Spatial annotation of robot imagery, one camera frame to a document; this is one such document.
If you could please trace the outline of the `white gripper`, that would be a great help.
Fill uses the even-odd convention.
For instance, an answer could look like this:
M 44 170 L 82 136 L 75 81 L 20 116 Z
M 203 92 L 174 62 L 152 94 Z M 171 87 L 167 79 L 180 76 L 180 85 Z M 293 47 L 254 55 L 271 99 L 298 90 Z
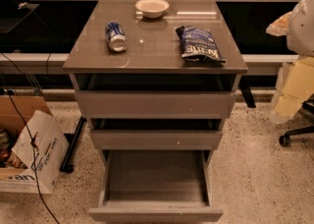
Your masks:
M 291 12 L 268 25 L 266 32 L 273 36 L 286 36 Z M 293 118 L 302 103 L 314 94 L 314 58 L 301 57 L 292 64 L 283 63 L 278 73 L 276 91 L 272 98 L 270 120 L 283 124 Z

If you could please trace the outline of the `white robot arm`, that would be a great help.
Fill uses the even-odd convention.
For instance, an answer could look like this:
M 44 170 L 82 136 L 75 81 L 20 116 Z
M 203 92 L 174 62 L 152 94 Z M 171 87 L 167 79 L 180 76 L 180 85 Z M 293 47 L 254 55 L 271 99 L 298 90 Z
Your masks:
M 274 36 L 285 35 L 290 51 L 298 55 L 280 68 L 272 98 L 270 120 L 282 124 L 293 118 L 302 103 L 314 94 L 314 0 L 300 0 L 267 28 Z

